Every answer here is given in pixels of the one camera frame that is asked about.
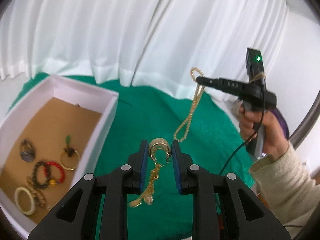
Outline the right forearm cream sleeve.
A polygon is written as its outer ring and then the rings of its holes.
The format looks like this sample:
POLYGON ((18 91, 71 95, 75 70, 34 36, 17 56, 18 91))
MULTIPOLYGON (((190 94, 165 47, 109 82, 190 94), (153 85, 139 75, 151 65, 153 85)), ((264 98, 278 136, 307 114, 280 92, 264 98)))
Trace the right forearm cream sleeve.
POLYGON ((289 145, 274 163, 268 157, 257 160, 249 173, 271 212, 295 237, 319 203, 319 185, 311 179, 293 146, 289 145))

